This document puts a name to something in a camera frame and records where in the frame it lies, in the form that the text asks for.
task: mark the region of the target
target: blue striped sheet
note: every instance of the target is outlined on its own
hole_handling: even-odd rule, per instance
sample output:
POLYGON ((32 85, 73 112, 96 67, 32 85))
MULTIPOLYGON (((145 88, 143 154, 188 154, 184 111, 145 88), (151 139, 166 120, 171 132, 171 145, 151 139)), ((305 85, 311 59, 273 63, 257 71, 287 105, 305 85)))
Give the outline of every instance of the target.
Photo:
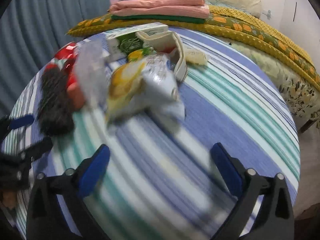
POLYGON ((235 89, 232 84, 228 84, 221 76, 215 74, 216 76, 212 78, 198 69, 190 69, 188 73, 190 79, 186 79, 185 82, 205 95, 218 108, 227 107, 225 111, 227 111, 228 117, 244 127, 246 133, 261 147, 266 147, 264 150, 268 149, 266 151, 269 156, 280 161, 282 168, 288 171, 289 181, 293 181, 297 186, 299 163, 295 160, 294 155, 284 151, 283 143, 287 142, 286 138, 275 136, 270 126, 272 119, 267 120, 268 116, 264 115, 264 111, 261 111, 259 105, 250 103, 251 99, 243 93, 243 90, 235 89))
MULTIPOLYGON (((257 65, 213 37, 175 27, 170 27, 170 30, 181 34, 183 42, 214 55, 216 58, 212 57, 212 63, 219 63, 223 67, 222 71, 217 69, 217 73, 223 75, 223 78, 230 80, 235 76, 247 87, 251 87, 255 95, 253 92, 246 92, 247 88, 244 88, 241 96, 250 98, 259 107, 264 106, 259 114, 276 116, 283 130, 280 137, 285 140, 284 145, 296 148, 299 153, 296 129, 285 102, 257 65)), ((81 44, 89 40, 100 39, 103 49, 108 50, 105 34, 114 31, 94 35, 81 41, 79 47, 81 49, 81 44)), ((115 66, 124 63, 125 59, 121 59, 113 63, 112 67, 106 65, 106 71, 110 72, 115 66)), ((297 180, 293 179, 288 167, 282 162, 276 162, 274 153, 271 154, 260 146, 266 145, 266 142, 261 142, 260 137, 255 135, 255 128, 242 117, 237 117, 241 118, 241 122, 235 119, 238 115, 232 107, 226 108, 221 100, 212 101, 214 97, 208 97, 210 92, 207 90, 202 94, 201 91, 206 88, 192 80, 195 74, 194 70, 190 70, 186 82, 179 88, 186 107, 184 122, 148 112, 138 114, 109 131, 106 130, 100 110, 84 107, 74 114, 76 129, 73 135, 55 139, 53 151, 33 163, 34 175, 45 172, 48 176, 53 176, 66 168, 75 168, 83 158, 93 154, 101 143, 108 144, 111 149, 108 176, 86 204, 103 230, 114 239, 209 239, 235 204, 235 199, 226 190, 216 168, 208 163, 209 149, 216 142, 221 142, 229 154, 238 158, 246 168, 252 167, 261 175, 273 177, 278 172, 284 173, 294 203, 297 180), (148 149, 156 150, 159 155, 148 149), (168 167, 167 164, 161 164, 162 158, 170 164, 168 167), (125 188, 135 194, 135 200, 130 199, 122 188, 124 183, 125 188), (196 196, 201 196, 206 203, 200 203, 195 199, 196 196), (134 221, 134 226, 130 225, 130 221, 134 221)), ((233 85, 242 86, 236 81, 233 85)), ((40 81, 33 79, 12 113, 19 115, 28 108, 36 114, 41 96, 40 81)), ((22 135, 19 137, 18 133, 10 134, 4 149, 15 147, 17 151, 26 142, 36 142, 43 137, 39 133, 37 122, 22 135)), ((29 195, 30 190, 19 195, 21 201, 17 224, 24 236, 29 195)), ((69 227, 77 232, 63 201, 59 201, 69 227)), ((256 214, 255 211, 244 233, 251 228, 256 214)))

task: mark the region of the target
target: yellow item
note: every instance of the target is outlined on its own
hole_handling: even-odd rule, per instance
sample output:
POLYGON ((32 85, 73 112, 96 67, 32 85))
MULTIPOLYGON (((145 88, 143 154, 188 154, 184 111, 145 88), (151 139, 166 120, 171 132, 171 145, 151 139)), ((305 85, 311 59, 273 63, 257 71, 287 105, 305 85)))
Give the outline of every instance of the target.
POLYGON ((128 55, 128 61, 137 61, 143 58, 143 49, 137 49, 128 55))
POLYGON ((111 75, 107 96, 107 119, 127 106, 131 98, 143 87, 140 76, 145 62, 131 62, 118 67, 111 75))
POLYGON ((209 5, 209 10, 212 13, 220 14, 223 16, 233 17, 235 19, 247 22, 256 26, 257 28, 263 30, 264 32, 270 34, 271 36, 275 37, 276 39, 284 42, 287 44, 291 49, 293 49, 298 55, 305 58, 311 65, 314 66, 310 55, 296 45, 292 40, 290 40, 287 36, 282 34, 280 31, 276 30, 275 28, 271 27, 270 25, 266 24, 264 21, 257 19, 254 16, 248 15, 242 11, 238 11, 232 8, 226 8, 216 5, 209 5))
POLYGON ((186 55, 186 62, 197 65, 206 65, 210 56, 205 54, 204 52, 194 49, 188 45, 183 45, 184 52, 186 55))

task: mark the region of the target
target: gray fabric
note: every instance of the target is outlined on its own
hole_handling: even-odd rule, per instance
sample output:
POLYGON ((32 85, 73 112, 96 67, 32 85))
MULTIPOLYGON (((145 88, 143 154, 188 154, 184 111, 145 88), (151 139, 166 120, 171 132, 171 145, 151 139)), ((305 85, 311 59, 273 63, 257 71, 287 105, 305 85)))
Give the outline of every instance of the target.
POLYGON ((12 0, 0 19, 0 117, 66 43, 78 22, 106 13, 110 0, 12 0))

